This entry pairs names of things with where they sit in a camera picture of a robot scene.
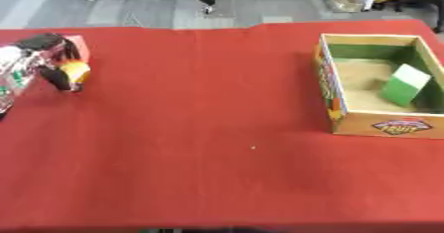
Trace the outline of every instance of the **red fabric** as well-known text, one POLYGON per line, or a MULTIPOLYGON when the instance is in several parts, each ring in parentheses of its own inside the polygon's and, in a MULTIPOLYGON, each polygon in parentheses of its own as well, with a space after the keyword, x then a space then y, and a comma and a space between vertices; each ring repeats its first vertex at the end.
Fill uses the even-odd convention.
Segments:
POLYGON ((320 33, 421 35, 444 59, 421 22, 53 31, 85 37, 92 73, 0 123, 0 228, 444 221, 444 141, 329 134, 312 66, 320 33))

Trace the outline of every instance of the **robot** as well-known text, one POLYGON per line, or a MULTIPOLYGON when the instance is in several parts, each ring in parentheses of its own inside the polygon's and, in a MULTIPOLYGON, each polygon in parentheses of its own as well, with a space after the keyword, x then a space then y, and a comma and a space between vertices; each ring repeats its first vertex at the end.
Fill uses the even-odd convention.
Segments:
POLYGON ((38 74, 60 91, 80 91, 89 73, 80 59, 71 40, 53 33, 0 47, 0 120, 38 74))

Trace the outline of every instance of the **open box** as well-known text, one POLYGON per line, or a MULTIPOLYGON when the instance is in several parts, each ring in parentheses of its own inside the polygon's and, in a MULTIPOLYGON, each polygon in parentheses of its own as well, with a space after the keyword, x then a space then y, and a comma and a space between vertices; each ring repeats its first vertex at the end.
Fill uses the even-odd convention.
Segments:
POLYGON ((444 70, 420 37, 323 34, 315 62, 333 133, 444 139, 444 70), (408 107, 380 97, 403 63, 432 76, 408 107))

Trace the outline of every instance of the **printed logo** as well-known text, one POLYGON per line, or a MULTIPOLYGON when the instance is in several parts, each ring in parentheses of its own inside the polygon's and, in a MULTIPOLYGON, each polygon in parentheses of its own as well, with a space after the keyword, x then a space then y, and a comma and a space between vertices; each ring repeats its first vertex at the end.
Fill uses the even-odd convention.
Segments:
POLYGON ((432 129, 432 127, 422 121, 393 120, 373 125, 375 128, 390 134, 412 134, 418 131, 432 129))

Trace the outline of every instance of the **wheel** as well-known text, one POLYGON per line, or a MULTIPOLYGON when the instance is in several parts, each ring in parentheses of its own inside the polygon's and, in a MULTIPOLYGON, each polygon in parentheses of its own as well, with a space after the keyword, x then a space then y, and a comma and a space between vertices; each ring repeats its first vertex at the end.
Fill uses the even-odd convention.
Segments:
POLYGON ((382 11, 386 5, 384 3, 374 3, 372 9, 382 11))
POLYGON ((436 34, 438 34, 438 33, 441 33, 442 30, 441 30, 441 28, 436 27, 436 28, 433 28, 433 32, 436 33, 436 34))
POLYGON ((211 14, 212 12, 214 12, 214 7, 212 7, 212 6, 207 6, 207 7, 205 7, 205 8, 203 9, 203 13, 204 13, 205 15, 209 15, 209 14, 211 14))

